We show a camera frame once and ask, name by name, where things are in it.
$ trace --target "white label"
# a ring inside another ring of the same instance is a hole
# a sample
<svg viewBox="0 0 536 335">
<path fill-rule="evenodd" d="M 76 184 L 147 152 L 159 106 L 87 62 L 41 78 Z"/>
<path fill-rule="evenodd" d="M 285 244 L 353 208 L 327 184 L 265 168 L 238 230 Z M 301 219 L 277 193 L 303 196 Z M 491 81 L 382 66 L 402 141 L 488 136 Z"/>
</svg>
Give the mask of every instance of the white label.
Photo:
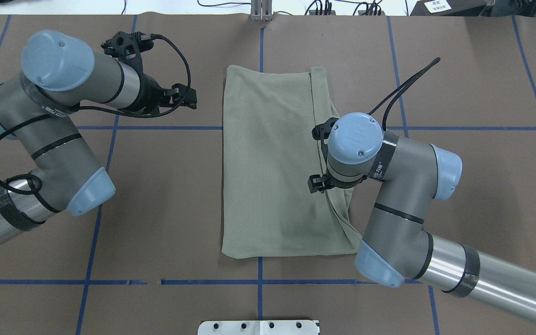
<svg viewBox="0 0 536 335">
<path fill-rule="evenodd" d="M 438 13 L 452 9 L 446 0 L 434 0 L 425 3 L 430 13 Z"/>
</svg>

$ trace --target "cloth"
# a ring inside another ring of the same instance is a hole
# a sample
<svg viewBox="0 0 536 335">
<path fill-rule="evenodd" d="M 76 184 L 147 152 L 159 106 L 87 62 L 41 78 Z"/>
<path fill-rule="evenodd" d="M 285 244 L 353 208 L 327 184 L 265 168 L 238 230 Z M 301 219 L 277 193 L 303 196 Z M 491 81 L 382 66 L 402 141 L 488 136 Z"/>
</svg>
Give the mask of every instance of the cloth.
<svg viewBox="0 0 536 335">
<path fill-rule="evenodd" d="M 309 193 L 326 165 L 315 125 L 338 113 L 326 70 L 263 74 L 229 66 L 223 106 L 222 252 L 234 258 L 357 252 L 352 189 Z"/>
</svg>

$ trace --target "brown table surface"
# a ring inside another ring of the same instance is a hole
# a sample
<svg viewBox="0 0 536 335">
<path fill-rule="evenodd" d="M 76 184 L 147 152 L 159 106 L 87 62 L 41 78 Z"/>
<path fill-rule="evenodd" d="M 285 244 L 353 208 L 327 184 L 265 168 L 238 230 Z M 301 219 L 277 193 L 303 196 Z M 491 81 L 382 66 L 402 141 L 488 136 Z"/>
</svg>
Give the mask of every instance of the brown table surface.
<svg viewBox="0 0 536 335">
<path fill-rule="evenodd" d="M 20 70 L 22 47 L 43 29 L 94 48 L 119 30 L 164 34 L 187 57 L 199 103 L 147 121 L 72 116 L 117 193 L 98 210 L 63 212 L 0 247 L 0 334 L 195 334 L 203 320 L 258 318 L 320 320 L 325 335 L 536 334 L 534 324 L 425 284 L 357 283 L 365 278 L 353 255 L 221 254 L 227 66 L 325 66 L 330 96 L 346 114 L 369 111 L 439 56 L 389 119 L 397 132 L 463 160 L 455 195 L 432 205 L 425 227 L 536 271 L 536 19 L 0 16 L 0 82 Z M 185 81 L 169 47 L 143 58 L 161 85 Z M 2 143 L 0 176 L 33 167 L 18 142 Z M 355 189 L 359 231 L 377 192 L 374 182 Z"/>
</svg>

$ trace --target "white floor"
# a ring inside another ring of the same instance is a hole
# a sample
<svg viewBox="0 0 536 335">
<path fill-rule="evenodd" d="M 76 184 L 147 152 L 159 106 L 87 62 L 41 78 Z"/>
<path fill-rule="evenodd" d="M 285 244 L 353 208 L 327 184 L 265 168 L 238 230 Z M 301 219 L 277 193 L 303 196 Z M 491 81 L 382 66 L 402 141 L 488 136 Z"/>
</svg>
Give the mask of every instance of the white floor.
<svg viewBox="0 0 536 335">
<path fill-rule="evenodd" d="M 13 0 L 0 4 L 0 13 L 19 14 L 117 14 L 121 13 L 124 0 Z M 200 0 L 202 4 L 218 4 L 229 0 Z M 158 13 L 249 13 L 249 5 L 221 7 L 202 7 L 196 0 L 126 0 L 126 13 L 136 14 L 147 11 Z M 417 0 L 407 0 L 409 12 Z M 295 15 L 303 15 L 311 0 L 273 0 L 274 11 L 287 11 Z M 404 0 L 382 0 L 380 6 L 386 15 L 406 15 Z M 333 1 L 332 9 L 336 15 L 351 15 L 355 4 Z"/>
</svg>

